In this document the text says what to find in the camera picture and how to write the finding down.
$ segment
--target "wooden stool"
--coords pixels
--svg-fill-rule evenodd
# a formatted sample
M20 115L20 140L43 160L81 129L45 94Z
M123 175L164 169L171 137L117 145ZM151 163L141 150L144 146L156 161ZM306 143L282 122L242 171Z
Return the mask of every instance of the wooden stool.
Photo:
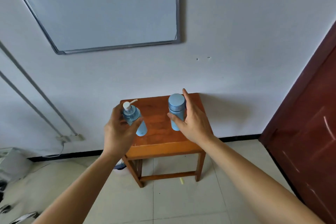
M189 95L193 102L204 112L199 94L191 93ZM140 188L143 188L144 182L149 180L195 175L195 179L198 182L201 177L205 151L197 144L189 141L180 131L174 131L171 128L170 119L167 116L169 112L168 98L169 96L139 98L134 104L140 109L148 132L142 137L136 136L132 147L122 159ZM194 153L199 154L196 171L141 176L143 159Z

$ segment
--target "hand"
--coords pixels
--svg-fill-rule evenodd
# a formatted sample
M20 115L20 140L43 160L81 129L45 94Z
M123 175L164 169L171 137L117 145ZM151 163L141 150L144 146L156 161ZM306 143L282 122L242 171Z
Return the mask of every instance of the hand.
M113 108L111 118L104 127L104 150L102 155L122 158L133 143L135 133L143 118L138 118L132 126L121 124L123 120L122 105Z
M168 113L167 115L175 122L185 137L199 145L203 139L212 136L212 129L207 115L192 102L185 89L182 91L187 101L187 117L185 121L180 120L179 117L172 113Z

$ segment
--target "stool leg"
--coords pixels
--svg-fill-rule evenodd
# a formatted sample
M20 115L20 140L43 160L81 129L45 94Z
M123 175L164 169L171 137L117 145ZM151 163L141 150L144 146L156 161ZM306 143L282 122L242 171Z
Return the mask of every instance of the stool leg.
M197 168L196 168L196 175L195 175L195 180L198 182L201 178L202 174L202 168L204 164L204 159L205 159L205 151L200 152L198 154L198 160L197 160Z
M128 170L130 171L131 175L133 176L134 180L136 181L136 183L139 185L140 188L144 187L144 184L139 180L138 177L138 170L136 170L134 164L132 163L132 161L128 161L126 156L122 157L123 162L125 163L125 165L127 166Z

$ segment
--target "bottle cap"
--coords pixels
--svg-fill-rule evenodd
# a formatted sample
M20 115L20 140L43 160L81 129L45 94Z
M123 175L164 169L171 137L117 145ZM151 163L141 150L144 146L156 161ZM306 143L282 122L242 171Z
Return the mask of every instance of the bottle cap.
M125 103L123 103L123 107L126 111L131 109L131 104L134 103L135 101L138 101L137 99L134 99L132 102L128 102L126 101Z
M175 93L169 97L168 106L173 112L183 111L186 107L186 99L183 95Z

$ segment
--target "whiteboard frame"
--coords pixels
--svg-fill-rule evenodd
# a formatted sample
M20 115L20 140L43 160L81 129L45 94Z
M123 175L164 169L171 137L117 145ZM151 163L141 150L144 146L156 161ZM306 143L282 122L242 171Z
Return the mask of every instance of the whiteboard frame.
M33 11L31 5L29 4L28 0L23 0L27 5L28 9L34 16L35 20L39 24L42 32L44 33L45 37L48 39L52 49L57 55L64 55L64 54L73 54L73 53L84 53L84 52L95 52L95 51L104 51L104 50L113 50L113 49L120 49L120 48L129 48L129 47L140 47L140 46L150 46L150 45L158 45L158 44L178 44L181 42L181 32L180 32L180 0L176 0L176 39L169 40L169 41L160 41L160 42L150 42L150 43L140 43L140 44L124 44L124 45L114 45L114 46L105 46L105 47L94 47L94 48L86 48L86 49L77 49L77 50L67 50L61 51L57 49L56 45L52 41L51 37L45 30L44 26L38 19L36 13Z

